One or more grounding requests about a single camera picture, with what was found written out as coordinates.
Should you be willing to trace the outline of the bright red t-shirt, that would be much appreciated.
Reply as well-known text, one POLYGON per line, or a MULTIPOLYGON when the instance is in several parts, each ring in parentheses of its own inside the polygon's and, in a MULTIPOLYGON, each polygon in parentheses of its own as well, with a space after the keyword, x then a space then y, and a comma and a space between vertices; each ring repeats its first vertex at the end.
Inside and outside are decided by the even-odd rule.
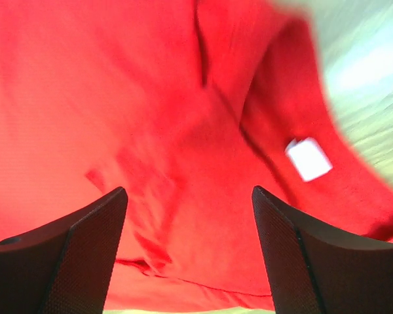
POLYGON ((128 193, 107 309, 272 309, 259 185, 393 242, 393 190, 268 1, 0 1, 0 240, 128 193))

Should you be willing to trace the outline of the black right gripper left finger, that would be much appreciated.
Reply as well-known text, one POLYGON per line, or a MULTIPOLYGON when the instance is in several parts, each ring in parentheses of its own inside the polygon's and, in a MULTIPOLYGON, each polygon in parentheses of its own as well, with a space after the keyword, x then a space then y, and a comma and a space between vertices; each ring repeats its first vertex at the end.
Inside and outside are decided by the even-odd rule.
POLYGON ((102 313, 127 203, 118 187, 0 241, 0 313, 102 313))

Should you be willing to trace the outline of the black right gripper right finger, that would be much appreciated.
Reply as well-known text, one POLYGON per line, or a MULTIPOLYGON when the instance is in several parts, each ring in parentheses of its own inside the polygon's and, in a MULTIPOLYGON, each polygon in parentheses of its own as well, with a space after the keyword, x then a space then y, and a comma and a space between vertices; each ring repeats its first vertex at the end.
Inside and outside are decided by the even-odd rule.
POLYGON ((276 313, 393 313, 393 243, 362 237, 252 192, 276 313))

